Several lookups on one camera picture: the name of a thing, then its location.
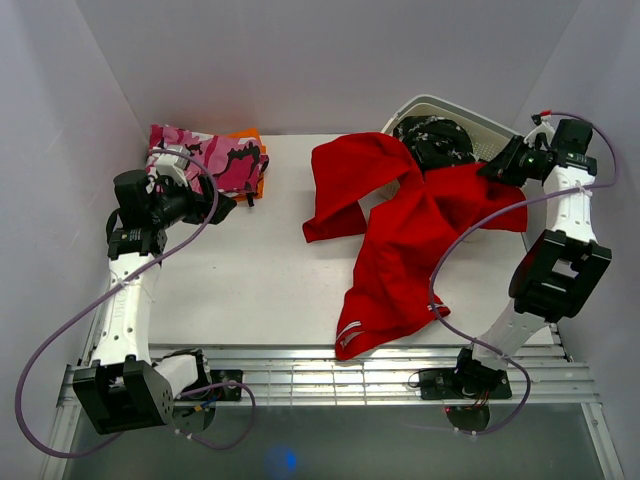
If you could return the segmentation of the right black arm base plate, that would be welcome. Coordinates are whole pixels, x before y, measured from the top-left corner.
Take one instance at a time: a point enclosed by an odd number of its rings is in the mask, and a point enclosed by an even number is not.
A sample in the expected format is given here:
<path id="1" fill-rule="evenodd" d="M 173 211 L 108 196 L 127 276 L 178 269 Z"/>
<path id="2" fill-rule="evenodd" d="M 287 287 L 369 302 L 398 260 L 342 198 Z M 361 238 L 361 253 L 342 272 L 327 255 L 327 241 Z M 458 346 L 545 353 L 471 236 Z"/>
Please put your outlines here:
<path id="1" fill-rule="evenodd" d="M 422 400 L 507 400 L 512 390 L 506 372 L 489 371 L 488 375 L 461 373 L 455 368 L 418 371 L 418 388 Z"/>

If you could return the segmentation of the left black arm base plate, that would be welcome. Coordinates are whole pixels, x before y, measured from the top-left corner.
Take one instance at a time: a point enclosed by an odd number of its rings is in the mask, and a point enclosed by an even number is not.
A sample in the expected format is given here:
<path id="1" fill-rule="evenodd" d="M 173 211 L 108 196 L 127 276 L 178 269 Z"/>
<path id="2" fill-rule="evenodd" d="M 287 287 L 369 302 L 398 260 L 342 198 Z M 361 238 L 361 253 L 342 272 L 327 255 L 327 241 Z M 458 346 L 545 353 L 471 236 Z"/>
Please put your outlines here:
<path id="1" fill-rule="evenodd" d="M 237 369 L 211 370 L 200 376 L 194 383 L 188 385 L 178 396 L 178 399 L 197 401 L 239 401 L 242 389 L 235 386 L 222 386 L 209 390 L 204 387 L 217 383 L 240 383 L 243 381 L 244 372 Z"/>

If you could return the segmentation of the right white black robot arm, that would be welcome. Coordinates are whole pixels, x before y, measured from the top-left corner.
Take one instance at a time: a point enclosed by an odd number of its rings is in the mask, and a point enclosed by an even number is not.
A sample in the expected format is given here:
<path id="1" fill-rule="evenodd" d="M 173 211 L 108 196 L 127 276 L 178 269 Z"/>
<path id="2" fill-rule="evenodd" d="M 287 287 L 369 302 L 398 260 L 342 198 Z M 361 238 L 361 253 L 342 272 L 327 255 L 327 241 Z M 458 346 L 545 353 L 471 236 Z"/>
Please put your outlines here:
<path id="1" fill-rule="evenodd" d="M 464 397 L 488 397 L 505 385 L 508 358 L 547 325 L 575 317 L 612 259 L 591 225 L 597 175 L 597 161 L 587 154 L 592 125 L 565 118 L 552 127 L 545 115 L 534 122 L 527 136 L 512 137 L 479 171 L 506 185 L 539 181 L 548 197 L 547 226 L 516 268 L 505 310 L 458 356 L 451 382 Z"/>

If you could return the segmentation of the red trousers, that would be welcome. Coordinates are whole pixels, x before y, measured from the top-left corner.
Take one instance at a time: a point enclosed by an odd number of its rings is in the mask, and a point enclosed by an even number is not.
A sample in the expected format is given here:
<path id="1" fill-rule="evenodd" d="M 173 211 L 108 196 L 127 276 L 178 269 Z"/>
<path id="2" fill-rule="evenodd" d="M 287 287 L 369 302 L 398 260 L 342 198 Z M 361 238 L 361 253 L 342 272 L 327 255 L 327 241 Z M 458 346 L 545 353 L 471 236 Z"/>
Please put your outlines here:
<path id="1" fill-rule="evenodd" d="M 336 327 L 334 351 L 350 360 L 412 335 L 450 310 L 428 289 L 444 252 L 479 221 L 523 232 L 523 192 L 478 175 L 479 165 L 422 172 L 408 149 L 382 133 L 341 136 L 313 149 L 315 212 L 307 242 L 362 235 Z"/>

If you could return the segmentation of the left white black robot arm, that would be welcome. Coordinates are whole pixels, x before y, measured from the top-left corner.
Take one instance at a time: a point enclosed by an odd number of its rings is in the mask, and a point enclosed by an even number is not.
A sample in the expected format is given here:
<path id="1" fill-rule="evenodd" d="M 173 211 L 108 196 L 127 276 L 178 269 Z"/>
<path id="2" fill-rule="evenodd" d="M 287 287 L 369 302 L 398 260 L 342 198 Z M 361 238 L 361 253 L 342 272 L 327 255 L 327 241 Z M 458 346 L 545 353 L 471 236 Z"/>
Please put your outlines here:
<path id="1" fill-rule="evenodd" d="M 206 174 L 198 182 L 194 191 L 179 171 L 131 170 L 114 179 L 118 207 L 106 237 L 110 283 L 117 291 L 106 302 L 89 366 L 73 376 L 74 393 L 101 435 L 167 425 L 182 392 L 197 400 L 211 390 L 201 350 L 180 350 L 155 362 L 148 340 L 167 229 L 177 222 L 216 224 L 235 206 L 215 192 Z"/>

